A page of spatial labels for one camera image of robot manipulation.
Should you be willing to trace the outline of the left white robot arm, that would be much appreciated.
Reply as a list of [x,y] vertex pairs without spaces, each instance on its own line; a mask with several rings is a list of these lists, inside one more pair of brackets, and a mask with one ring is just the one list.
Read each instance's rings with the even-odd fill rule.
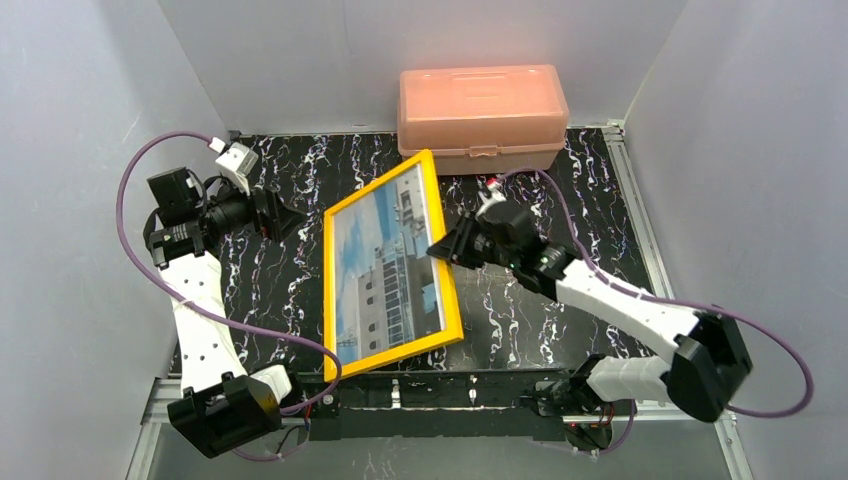
[[171,425],[201,454],[215,458],[283,426],[281,410],[303,399],[282,361],[248,371],[225,315],[219,249],[225,237],[250,227],[281,240],[303,215],[273,189],[246,193],[229,180],[215,195],[186,167],[148,180],[157,207],[145,227],[159,278],[177,292],[173,314],[181,352],[181,396],[167,407]]

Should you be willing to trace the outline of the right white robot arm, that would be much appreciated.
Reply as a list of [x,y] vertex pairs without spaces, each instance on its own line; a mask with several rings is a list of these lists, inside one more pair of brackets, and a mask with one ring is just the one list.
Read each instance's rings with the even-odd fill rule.
[[465,212],[427,253],[467,269],[504,267],[525,289],[598,317],[652,350],[631,359],[594,354],[569,377],[538,384],[531,396],[541,416],[649,400],[714,422],[752,370],[734,319],[614,289],[573,249],[543,239],[528,213],[507,217],[501,205]]

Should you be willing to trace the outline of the building photo print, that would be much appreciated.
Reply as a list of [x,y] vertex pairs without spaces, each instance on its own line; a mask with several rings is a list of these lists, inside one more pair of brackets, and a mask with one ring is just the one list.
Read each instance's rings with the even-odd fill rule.
[[350,364],[443,330],[422,172],[332,217],[336,354]]

